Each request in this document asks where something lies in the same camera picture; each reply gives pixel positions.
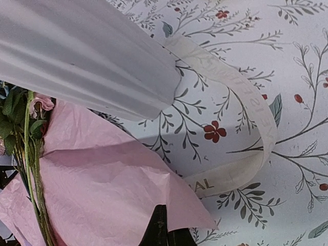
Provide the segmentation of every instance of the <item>black pointed object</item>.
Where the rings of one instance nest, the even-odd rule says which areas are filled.
[[[13,171],[9,177],[7,176],[6,171]],[[9,184],[10,181],[16,176],[18,171],[15,169],[14,166],[0,166],[0,189],[4,189],[7,184]]]
[[[166,205],[157,205],[139,246],[167,246],[167,234]]]
[[[168,233],[169,246],[197,246],[188,228]]]

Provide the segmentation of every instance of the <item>floral pattern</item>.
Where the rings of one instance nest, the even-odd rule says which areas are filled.
[[[190,229],[196,243],[324,245],[328,5],[320,0],[107,1],[155,40],[180,33],[235,68],[259,90],[276,120],[276,147],[252,182],[202,199],[219,230]],[[156,151],[181,176],[262,151],[256,125],[232,90],[182,61],[177,71],[182,80],[174,103],[157,119],[130,122],[100,115]]]

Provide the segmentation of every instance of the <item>table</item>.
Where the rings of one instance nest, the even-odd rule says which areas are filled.
[[[319,0],[108,0],[152,38],[182,33],[234,67],[279,116],[270,160],[243,188],[202,199],[219,230],[198,245],[324,245],[328,238],[328,3]],[[185,176],[259,151],[233,91],[182,62],[173,105],[153,121],[100,114]]]

